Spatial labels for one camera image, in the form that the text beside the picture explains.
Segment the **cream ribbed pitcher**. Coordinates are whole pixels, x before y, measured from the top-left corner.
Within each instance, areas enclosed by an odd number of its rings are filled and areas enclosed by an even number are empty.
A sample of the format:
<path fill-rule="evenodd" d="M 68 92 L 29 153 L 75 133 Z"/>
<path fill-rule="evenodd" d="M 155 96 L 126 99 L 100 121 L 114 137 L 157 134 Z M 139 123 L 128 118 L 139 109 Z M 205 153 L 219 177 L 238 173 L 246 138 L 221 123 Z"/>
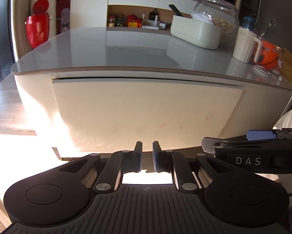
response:
<path fill-rule="evenodd" d="M 248 63 L 256 44 L 257 49 L 253 58 L 254 63 L 257 63 L 259 61 L 260 53 L 263 48 L 263 42 L 257 37 L 254 32 L 250 31 L 247 28 L 239 27 L 233 52 L 233 58 L 242 63 Z"/>

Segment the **red yellow gift box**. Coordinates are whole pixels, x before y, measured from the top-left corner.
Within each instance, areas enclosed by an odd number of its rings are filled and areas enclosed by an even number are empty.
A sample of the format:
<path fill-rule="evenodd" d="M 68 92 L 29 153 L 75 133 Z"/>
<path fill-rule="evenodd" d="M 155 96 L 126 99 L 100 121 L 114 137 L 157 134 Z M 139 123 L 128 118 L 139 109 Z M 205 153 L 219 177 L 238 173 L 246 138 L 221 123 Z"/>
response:
<path fill-rule="evenodd" d="M 143 20 L 138 18 L 135 14 L 131 14 L 127 16 L 127 26 L 133 28 L 141 28 L 143 24 Z"/>

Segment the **glass jar with nuts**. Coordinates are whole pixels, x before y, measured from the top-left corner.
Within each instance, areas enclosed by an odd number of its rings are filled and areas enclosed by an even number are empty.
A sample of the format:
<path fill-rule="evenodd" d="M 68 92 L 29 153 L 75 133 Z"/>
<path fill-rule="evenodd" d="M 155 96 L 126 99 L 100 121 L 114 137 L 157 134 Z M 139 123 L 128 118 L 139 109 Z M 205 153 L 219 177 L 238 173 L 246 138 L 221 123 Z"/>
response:
<path fill-rule="evenodd" d="M 237 8 L 225 0 L 199 0 L 194 12 L 208 16 L 218 27 L 222 28 L 219 46 L 232 49 L 239 29 Z"/>

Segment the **blue thermos bottle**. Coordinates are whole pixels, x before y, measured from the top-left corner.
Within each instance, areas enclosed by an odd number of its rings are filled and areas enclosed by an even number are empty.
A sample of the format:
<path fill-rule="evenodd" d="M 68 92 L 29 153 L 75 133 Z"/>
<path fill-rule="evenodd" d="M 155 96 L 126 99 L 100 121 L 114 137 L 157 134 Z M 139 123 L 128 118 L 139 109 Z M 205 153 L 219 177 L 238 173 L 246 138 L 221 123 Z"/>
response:
<path fill-rule="evenodd" d="M 256 20 L 255 18 L 245 16 L 242 24 L 243 28 L 248 29 L 249 31 L 254 32 L 255 27 L 256 27 Z"/>

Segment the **white coaster stack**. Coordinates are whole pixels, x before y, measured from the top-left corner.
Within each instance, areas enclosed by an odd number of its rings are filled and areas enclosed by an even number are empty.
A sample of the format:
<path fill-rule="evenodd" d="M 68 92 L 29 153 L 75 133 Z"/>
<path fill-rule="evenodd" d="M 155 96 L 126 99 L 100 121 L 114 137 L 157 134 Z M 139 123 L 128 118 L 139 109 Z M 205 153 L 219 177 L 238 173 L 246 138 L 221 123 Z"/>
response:
<path fill-rule="evenodd" d="M 261 78 L 264 78 L 264 79 L 271 78 L 271 72 L 269 70 L 266 70 L 263 66 L 253 65 L 252 71 Z"/>

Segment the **white oval tissue box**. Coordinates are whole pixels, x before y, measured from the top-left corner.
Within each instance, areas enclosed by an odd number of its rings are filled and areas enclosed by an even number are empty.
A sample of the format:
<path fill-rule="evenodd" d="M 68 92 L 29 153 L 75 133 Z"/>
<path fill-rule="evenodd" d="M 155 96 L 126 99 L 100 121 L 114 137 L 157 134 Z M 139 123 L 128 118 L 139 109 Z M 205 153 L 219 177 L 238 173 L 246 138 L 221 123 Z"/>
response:
<path fill-rule="evenodd" d="M 215 50 L 220 43 L 222 28 L 214 24 L 174 15 L 171 34 L 197 47 Z"/>

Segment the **orange round teapot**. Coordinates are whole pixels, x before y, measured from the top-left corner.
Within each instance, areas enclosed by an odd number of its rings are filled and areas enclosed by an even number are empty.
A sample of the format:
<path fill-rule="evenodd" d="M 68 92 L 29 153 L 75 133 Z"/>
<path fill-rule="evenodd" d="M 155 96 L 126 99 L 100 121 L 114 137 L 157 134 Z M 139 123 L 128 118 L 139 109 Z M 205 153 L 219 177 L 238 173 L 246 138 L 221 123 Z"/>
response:
<path fill-rule="evenodd" d="M 275 45 L 266 40 L 254 38 L 255 46 L 250 61 L 266 70 L 274 69 L 278 64 L 278 50 Z"/>

